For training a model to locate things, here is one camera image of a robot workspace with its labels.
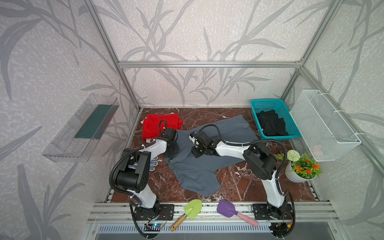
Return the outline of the grey t-shirt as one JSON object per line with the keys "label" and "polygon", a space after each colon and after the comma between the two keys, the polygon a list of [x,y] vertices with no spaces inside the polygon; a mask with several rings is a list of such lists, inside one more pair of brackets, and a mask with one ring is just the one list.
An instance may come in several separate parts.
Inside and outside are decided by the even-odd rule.
{"label": "grey t-shirt", "polygon": [[[220,129],[223,139],[230,142],[246,143],[258,138],[242,115],[217,121],[214,124]],[[241,163],[243,160],[207,155],[195,158],[192,153],[194,144],[189,136],[200,129],[201,127],[188,131],[178,130],[177,144],[180,152],[172,160],[166,158],[165,162],[176,175],[182,188],[209,197],[221,188],[215,171]]]}

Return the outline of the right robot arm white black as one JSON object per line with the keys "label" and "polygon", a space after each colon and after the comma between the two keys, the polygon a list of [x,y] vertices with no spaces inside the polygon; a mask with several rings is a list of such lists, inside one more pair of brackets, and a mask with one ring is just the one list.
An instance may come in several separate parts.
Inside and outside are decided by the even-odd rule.
{"label": "right robot arm white black", "polygon": [[288,164],[288,150],[280,141],[270,142],[282,146],[283,161],[278,167],[278,159],[264,143],[268,140],[256,140],[248,143],[234,143],[222,139],[212,139],[205,132],[193,132],[189,139],[193,142],[192,153],[196,158],[202,155],[233,157],[244,160],[253,174],[262,180],[267,194],[267,210],[273,219],[282,217],[287,208],[286,193],[281,189],[279,176]]}

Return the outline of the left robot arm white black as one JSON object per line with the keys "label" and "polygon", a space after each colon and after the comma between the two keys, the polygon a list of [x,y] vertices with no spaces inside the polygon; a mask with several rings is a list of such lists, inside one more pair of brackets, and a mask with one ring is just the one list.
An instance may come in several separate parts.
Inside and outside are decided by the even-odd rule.
{"label": "left robot arm white black", "polygon": [[156,138],[136,149],[125,149],[112,168],[110,187],[118,193],[129,195],[137,201],[132,214],[152,219],[160,213],[160,202],[148,185],[151,161],[159,155],[172,158],[178,154],[177,131],[165,128]]}

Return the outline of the blue dotted work glove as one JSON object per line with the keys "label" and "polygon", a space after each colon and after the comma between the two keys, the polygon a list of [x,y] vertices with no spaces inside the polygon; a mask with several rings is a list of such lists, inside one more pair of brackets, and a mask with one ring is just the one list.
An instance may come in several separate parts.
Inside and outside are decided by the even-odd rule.
{"label": "blue dotted work glove", "polygon": [[159,164],[158,160],[159,160],[159,158],[155,157],[150,161],[150,172],[153,172],[155,170],[156,166],[158,166],[158,164]]}

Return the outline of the red folded t-shirt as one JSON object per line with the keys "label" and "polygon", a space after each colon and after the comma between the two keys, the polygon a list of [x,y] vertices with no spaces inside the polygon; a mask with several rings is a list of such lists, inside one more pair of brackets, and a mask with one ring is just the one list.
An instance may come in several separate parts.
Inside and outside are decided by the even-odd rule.
{"label": "red folded t-shirt", "polygon": [[179,118],[179,114],[168,115],[153,115],[148,114],[143,121],[143,134],[144,139],[152,139],[157,137],[163,131],[165,123],[160,123],[165,120],[168,128],[178,130],[183,125],[184,121]]}

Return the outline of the black t-shirt in basket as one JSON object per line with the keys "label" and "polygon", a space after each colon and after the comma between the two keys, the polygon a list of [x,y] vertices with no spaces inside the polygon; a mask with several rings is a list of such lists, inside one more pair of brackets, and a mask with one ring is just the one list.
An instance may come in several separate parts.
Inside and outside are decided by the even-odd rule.
{"label": "black t-shirt in basket", "polygon": [[276,137],[288,135],[285,120],[279,118],[274,110],[267,112],[261,111],[256,115],[265,136]]}

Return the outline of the small green circuit board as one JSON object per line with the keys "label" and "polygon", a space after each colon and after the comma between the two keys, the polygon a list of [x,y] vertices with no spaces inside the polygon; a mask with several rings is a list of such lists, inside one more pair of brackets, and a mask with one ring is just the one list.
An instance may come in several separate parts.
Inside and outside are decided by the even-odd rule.
{"label": "small green circuit board", "polygon": [[145,228],[150,232],[159,232],[166,226],[166,223],[146,223]]}

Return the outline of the teal plastic basket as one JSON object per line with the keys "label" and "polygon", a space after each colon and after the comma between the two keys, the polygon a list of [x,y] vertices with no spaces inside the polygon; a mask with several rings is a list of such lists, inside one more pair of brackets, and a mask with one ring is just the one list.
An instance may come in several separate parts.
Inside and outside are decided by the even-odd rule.
{"label": "teal plastic basket", "polygon": [[250,102],[252,114],[262,139],[289,141],[300,138],[290,111],[280,99],[256,99]]}

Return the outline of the potted artificial flower plant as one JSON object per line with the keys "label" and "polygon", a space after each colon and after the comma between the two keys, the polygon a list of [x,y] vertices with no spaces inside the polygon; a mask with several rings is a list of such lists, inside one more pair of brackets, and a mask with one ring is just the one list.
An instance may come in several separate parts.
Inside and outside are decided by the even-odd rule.
{"label": "potted artificial flower plant", "polygon": [[286,177],[293,183],[305,183],[322,174],[322,169],[310,152],[300,154],[296,150],[287,151]]}

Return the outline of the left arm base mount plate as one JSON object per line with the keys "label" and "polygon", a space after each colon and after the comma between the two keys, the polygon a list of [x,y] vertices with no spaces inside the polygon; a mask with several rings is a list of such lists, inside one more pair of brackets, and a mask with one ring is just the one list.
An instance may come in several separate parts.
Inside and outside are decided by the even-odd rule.
{"label": "left arm base mount plate", "polygon": [[173,220],[175,213],[175,205],[173,204],[161,204],[156,202],[155,205],[150,208],[136,207],[134,209],[134,216],[137,221],[144,221],[150,219],[156,220]]}

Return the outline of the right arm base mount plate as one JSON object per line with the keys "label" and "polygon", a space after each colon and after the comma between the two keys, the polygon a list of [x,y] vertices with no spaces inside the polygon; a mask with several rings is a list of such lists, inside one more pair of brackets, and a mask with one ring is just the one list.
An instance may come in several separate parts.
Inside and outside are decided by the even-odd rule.
{"label": "right arm base mount plate", "polygon": [[295,218],[295,211],[292,204],[283,202],[281,207],[274,207],[266,204],[253,204],[251,211],[256,220],[292,220]]}

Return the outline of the clear plastic wall shelf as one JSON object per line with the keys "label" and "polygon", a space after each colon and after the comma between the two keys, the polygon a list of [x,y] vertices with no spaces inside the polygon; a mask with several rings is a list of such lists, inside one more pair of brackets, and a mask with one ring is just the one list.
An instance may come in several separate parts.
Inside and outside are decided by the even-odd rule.
{"label": "clear plastic wall shelf", "polygon": [[119,106],[117,97],[89,94],[42,155],[55,163],[86,163]]}

